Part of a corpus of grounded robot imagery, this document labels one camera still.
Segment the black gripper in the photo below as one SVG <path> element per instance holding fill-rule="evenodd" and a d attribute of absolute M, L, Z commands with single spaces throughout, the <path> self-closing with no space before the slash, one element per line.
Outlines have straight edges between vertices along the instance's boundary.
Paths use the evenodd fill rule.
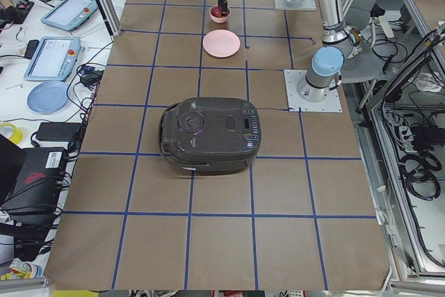
<path fill-rule="evenodd" d="M 216 17 L 226 17 L 229 14 L 229 7 L 227 0 L 218 0 L 218 5 L 216 6 Z"/>

